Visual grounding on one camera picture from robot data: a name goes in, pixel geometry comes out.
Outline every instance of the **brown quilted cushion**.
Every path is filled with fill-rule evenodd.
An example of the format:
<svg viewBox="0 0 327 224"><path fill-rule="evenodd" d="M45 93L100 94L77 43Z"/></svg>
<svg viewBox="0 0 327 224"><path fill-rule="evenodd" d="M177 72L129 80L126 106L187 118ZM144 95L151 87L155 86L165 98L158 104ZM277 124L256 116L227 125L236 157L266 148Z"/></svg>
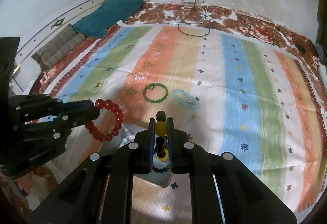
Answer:
<svg viewBox="0 0 327 224"><path fill-rule="evenodd" d="M76 34L70 25L66 26L34 53L32 58L40 65L42 71L49 70L84 40L83 34Z"/></svg>

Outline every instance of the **red bead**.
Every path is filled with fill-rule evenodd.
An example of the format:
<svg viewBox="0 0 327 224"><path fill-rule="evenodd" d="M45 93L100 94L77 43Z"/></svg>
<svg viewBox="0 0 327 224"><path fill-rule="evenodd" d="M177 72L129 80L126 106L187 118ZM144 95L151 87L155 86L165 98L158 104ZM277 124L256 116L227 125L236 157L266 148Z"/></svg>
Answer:
<svg viewBox="0 0 327 224"><path fill-rule="evenodd" d="M119 110L119 106L116 103L114 103L114 104L112 104L110 110L111 110L111 112L116 112Z"/></svg>
<svg viewBox="0 0 327 224"><path fill-rule="evenodd" d="M94 127L94 123L93 123L93 122L87 122L87 123L85 124L85 128L88 129L88 130L90 130L90 129L93 128L93 127Z"/></svg>
<svg viewBox="0 0 327 224"><path fill-rule="evenodd" d="M98 128L96 128L95 126L93 126L90 130L89 130L89 133L91 135L96 135L98 133Z"/></svg>
<svg viewBox="0 0 327 224"><path fill-rule="evenodd" d="M118 111L115 112L115 116L119 117L123 115L123 111L121 109L118 109Z"/></svg>
<svg viewBox="0 0 327 224"><path fill-rule="evenodd" d="M104 101L104 104L105 104L104 108L107 109L107 110L110 110L113 103L112 103L112 101L110 99L107 99L107 100Z"/></svg>
<svg viewBox="0 0 327 224"><path fill-rule="evenodd" d="M105 106L105 103L104 103L103 99L97 99L95 102L95 105L97 108L103 109Z"/></svg>
<svg viewBox="0 0 327 224"><path fill-rule="evenodd" d="M113 126L116 130L120 130L122 128L122 124L121 123L115 123L115 125Z"/></svg>
<svg viewBox="0 0 327 224"><path fill-rule="evenodd" d="M116 123L122 123L124 121L124 117L120 116L118 118L116 118Z"/></svg>
<svg viewBox="0 0 327 224"><path fill-rule="evenodd" d="M96 131L96 133L93 134L94 139L99 140L101 138L101 132Z"/></svg>
<svg viewBox="0 0 327 224"><path fill-rule="evenodd" d="M117 136L119 134L119 131L114 128L114 129L111 130L111 134L113 136Z"/></svg>
<svg viewBox="0 0 327 224"><path fill-rule="evenodd" d="M112 140L112 134L106 134L106 140L110 142Z"/></svg>
<svg viewBox="0 0 327 224"><path fill-rule="evenodd" d="M101 133L100 138L98 139L101 143L104 143L106 141L106 136Z"/></svg>

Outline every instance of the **bed sheet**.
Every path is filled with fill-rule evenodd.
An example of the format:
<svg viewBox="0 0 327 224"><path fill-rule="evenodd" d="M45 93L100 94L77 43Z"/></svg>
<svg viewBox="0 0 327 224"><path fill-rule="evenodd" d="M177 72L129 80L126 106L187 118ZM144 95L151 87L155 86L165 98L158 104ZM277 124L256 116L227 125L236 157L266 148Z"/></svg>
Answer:
<svg viewBox="0 0 327 224"><path fill-rule="evenodd" d="M295 55L306 63L310 80L313 82L318 95L327 105L326 97L323 97L321 89L325 89L318 74L318 54L307 37L296 34L282 24L269 18L242 10L209 5L208 7L193 3L153 3L148 2L132 15L125 24L176 24L179 20L195 23L199 27L208 27L219 31L244 35L256 38L262 42L277 46Z"/></svg>
<svg viewBox="0 0 327 224"><path fill-rule="evenodd" d="M194 35L207 32L201 27L182 29ZM65 71L72 62L67 59L66 66L61 65L65 69L49 84L44 82L41 92L63 102L112 99L123 109L125 122L141 127L164 110L177 129L206 151L234 153L299 221L324 190L323 100L306 64L285 50L216 29L206 37L190 37L176 25L115 25L73 61L76 65ZM162 103L143 99L143 89L151 82L168 88ZM194 98L192 104L176 100L181 90ZM147 94L158 98L164 92L155 88ZM113 116L102 111L95 124L108 132L113 122ZM20 180L30 192L18 199L25 213L101 147L84 127L74 129L64 154ZM178 187L161 188L135 177L132 221L191 223L188 175L174 175L172 182Z"/></svg>

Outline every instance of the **yellow bead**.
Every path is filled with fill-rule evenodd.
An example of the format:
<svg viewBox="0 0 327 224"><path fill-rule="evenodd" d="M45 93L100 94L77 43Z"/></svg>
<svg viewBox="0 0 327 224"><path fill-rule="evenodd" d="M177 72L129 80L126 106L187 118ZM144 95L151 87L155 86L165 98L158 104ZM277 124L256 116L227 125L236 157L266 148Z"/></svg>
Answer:
<svg viewBox="0 0 327 224"><path fill-rule="evenodd" d="M169 153L168 153L168 150L165 149L165 152L166 152L166 155L163 157L163 158L158 158L159 161L162 161L162 162L166 162L168 157L169 157Z"/></svg>
<svg viewBox="0 0 327 224"><path fill-rule="evenodd" d="M155 127L156 135L165 136L167 134L167 123L157 122Z"/></svg>

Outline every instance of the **white headboard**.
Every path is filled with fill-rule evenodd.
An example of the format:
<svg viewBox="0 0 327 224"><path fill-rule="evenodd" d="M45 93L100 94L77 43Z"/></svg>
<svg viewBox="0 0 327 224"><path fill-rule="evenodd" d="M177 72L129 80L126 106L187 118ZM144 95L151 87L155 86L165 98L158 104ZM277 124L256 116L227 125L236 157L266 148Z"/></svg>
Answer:
<svg viewBox="0 0 327 224"><path fill-rule="evenodd" d="M15 59L15 69L9 87L21 95L40 73L40 65L32 55L65 26L74 24L95 11L106 0L78 0L43 20L37 27L21 37Z"/></svg>

